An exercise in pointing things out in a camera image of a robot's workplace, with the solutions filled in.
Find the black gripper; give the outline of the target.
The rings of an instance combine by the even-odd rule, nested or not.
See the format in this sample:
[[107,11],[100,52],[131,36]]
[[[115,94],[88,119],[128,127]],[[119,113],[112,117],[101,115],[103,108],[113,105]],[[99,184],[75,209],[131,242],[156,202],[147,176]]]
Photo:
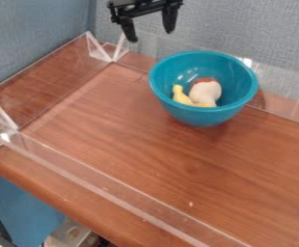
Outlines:
[[183,0],[109,0],[107,8],[111,12],[111,20],[120,21],[120,25],[129,42],[137,42],[132,18],[160,12],[167,33],[175,29],[178,9]]

